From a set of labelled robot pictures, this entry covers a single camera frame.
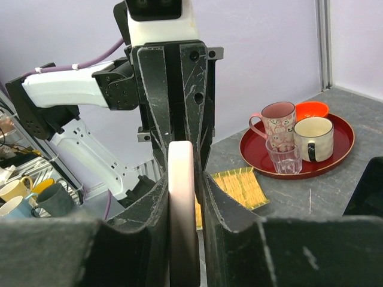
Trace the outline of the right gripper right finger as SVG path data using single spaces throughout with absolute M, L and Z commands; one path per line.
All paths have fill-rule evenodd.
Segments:
M 382 219 L 265 218 L 199 176 L 209 286 L 381 286 Z

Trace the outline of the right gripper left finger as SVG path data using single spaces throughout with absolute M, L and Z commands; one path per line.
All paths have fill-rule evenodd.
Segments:
M 1 221 L 2 286 L 164 286 L 167 270 L 167 175 L 108 222 Z

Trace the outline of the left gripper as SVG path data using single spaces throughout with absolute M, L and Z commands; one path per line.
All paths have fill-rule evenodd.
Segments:
M 215 64 L 223 48 L 203 41 L 152 43 L 130 48 L 141 114 L 141 132 L 158 142 L 168 170 L 171 141 L 190 141 L 194 169 L 201 170 L 200 144 L 215 129 Z

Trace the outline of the pink case smartphone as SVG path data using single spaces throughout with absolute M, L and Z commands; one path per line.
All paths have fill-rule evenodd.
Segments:
M 193 147 L 189 141 L 169 144 L 169 275 L 171 286 L 199 286 Z

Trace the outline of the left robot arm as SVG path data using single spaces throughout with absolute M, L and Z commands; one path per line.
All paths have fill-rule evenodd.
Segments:
M 82 69 L 40 67 L 7 83 L 23 127 L 74 154 L 117 200 L 137 186 L 138 173 L 109 152 L 80 117 L 80 105 L 112 111 L 138 109 L 138 137 L 151 143 L 160 170 L 168 170 L 169 147 L 187 141 L 193 148 L 197 196 L 215 132 L 215 64 L 223 47 L 200 40 L 126 46 L 125 56 Z

